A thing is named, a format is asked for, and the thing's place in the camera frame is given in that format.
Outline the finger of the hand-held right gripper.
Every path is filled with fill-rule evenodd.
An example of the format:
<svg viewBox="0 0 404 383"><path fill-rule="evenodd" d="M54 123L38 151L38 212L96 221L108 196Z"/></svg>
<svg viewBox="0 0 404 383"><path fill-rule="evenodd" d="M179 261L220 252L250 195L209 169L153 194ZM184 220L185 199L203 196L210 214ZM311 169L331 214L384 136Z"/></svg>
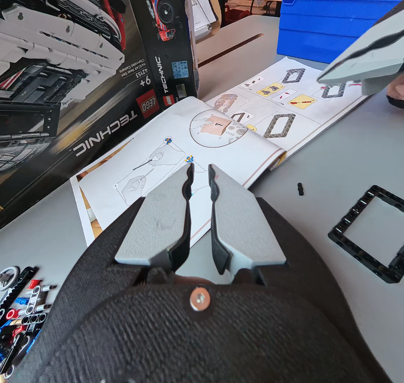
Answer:
<svg viewBox="0 0 404 383"><path fill-rule="evenodd" d="M403 31L404 10L394 8L377 21L367 32L359 37L356 42L333 61L329 65L328 70L331 70L346 61L359 58L368 52L392 45L403 37Z"/></svg>
<svg viewBox="0 0 404 383"><path fill-rule="evenodd" d="M404 41L367 52L358 57L345 57L327 67L317 78L320 84L361 82L362 94L371 95L383 90L403 74Z"/></svg>

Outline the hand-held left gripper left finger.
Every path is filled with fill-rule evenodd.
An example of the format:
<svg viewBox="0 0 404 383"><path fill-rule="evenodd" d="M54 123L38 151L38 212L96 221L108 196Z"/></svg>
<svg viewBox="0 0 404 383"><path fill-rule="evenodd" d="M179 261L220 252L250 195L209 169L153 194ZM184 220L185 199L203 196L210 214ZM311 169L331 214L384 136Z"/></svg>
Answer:
<svg viewBox="0 0 404 383"><path fill-rule="evenodd" d="M176 271L189 256L189 200L194 163L186 163L145 197L115 261Z"/></svg>

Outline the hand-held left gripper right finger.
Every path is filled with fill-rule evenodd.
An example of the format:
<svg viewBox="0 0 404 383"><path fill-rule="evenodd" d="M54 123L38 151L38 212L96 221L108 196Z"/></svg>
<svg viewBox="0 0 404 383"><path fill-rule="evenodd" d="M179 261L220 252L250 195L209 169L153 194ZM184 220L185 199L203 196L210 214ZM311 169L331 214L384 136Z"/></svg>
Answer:
<svg viewBox="0 0 404 383"><path fill-rule="evenodd" d="M241 270L287 264L255 195L215 164L209 165L211 251L217 273L233 279Z"/></svg>

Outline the pile of small lego pieces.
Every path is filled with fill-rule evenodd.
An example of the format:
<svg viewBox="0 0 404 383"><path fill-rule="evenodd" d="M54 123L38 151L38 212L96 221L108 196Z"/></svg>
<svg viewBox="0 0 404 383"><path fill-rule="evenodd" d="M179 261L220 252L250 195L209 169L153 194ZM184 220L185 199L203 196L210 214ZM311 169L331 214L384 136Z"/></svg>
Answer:
<svg viewBox="0 0 404 383"><path fill-rule="evenodd" d="M0 380L8 382L30 352L48 317L52 303L48 294L57 288L37 279L39 268L20 270L14 284L1 291L0 300Z"/></svg>

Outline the lego instruction booklet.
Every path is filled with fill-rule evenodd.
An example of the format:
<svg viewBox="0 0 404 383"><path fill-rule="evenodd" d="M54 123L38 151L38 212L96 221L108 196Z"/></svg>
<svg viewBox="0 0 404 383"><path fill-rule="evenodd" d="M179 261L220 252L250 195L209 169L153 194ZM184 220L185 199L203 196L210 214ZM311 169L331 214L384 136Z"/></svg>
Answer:
<svg viewBox="0 0 404 383"><path fill-rule="evenodd" d="M209 164L249 188L366 100L361 82L319 84L320 73L285 57L208 102L187 97L73 176L87 245L189 163L195 244L210 228Z"/></svg>

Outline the grey lego steering wheel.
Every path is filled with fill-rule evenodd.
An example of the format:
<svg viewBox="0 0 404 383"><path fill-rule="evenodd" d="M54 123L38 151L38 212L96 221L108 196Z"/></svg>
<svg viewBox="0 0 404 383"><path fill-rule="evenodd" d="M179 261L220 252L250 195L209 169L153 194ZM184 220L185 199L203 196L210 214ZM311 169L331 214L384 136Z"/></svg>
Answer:
<svg viewBox="0 0 404 383"><path fill-rule="evenodd" d="M20 274L18 266L10 266L0 272L0 291L9 289Z"/></svg>

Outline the lego set box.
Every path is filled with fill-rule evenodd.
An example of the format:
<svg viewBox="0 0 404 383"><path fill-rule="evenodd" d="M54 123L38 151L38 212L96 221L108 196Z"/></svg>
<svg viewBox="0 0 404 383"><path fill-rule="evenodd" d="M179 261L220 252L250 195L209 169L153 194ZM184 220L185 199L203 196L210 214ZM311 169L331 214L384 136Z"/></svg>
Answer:
<svg viewBox="0 0 404 383"><path fill-rule="evenodd" d="M198 93L191 0L0 0L0 226Z"/></svg>

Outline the blue plastic bin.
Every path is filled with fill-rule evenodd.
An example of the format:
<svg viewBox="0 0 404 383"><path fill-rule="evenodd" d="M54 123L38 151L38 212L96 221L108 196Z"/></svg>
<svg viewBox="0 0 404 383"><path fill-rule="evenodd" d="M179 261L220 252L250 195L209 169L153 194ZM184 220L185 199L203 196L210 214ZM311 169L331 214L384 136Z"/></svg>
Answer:
<svg viewBox="0 0 404 383"><path fill-rule="evenodd" d="M277 53L331 63L402 0L282 0Z"/></svg>

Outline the black lego frame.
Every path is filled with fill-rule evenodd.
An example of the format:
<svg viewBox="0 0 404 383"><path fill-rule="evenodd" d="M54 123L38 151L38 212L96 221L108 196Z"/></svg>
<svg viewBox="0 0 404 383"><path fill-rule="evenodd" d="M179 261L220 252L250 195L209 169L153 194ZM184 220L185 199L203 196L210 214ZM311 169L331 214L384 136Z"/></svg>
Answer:
<svg viewBox="0 0 404 383"><path fill-rule="evenodd" d="M374 200L374 198L379 198L390 206L404 212L404 200L402 198L378 185L373 185L331 229L328 233L328 237L384 282L388 284L397 284L401 281L404 275L404 247L401 247L393 257L390 264L386 266L345 236L347 229L352 226L354 221Z"/></svg>

